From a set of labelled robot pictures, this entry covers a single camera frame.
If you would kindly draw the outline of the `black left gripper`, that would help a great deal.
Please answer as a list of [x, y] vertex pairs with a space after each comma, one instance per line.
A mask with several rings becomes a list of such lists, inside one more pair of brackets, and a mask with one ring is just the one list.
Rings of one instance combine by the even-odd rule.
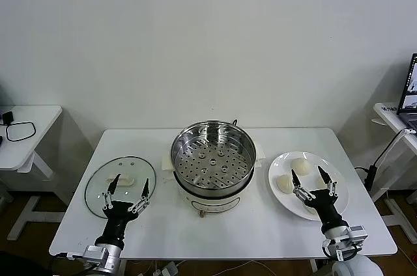
[[109, 183], [108, 189], [104, 193], [103, 211], [107, 222], [102, 235], [95, 240], [94, 244], [114, 245], [123, 250], [124, 233], [128, 222], [137, 219], [138, 214], [149, 205], [149, 179], [146, 179], [141, 198], [134, 204], [118, 200], [112, 202], [112, 195], [115, 193], [120, 175], [118, 174]]

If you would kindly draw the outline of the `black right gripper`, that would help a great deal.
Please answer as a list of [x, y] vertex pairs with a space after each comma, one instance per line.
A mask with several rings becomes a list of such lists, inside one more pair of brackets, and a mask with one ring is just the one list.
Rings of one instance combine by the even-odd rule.
[[337, 182], [334, 182], [321, 166], [318, 166], [318, 170], [327, 189], [318, 189], [312, 192], [307, 191], [301, 186], [297, 174], [292, 169], [293, 193], [299, 200], [304, 201], [306, 206], [316, 210], [322, 223], [322, 231], [343, 227], [345, 226], [345, 221], [334, 206], [334, 203], [338, 199], [338, 194], [336, 193]]

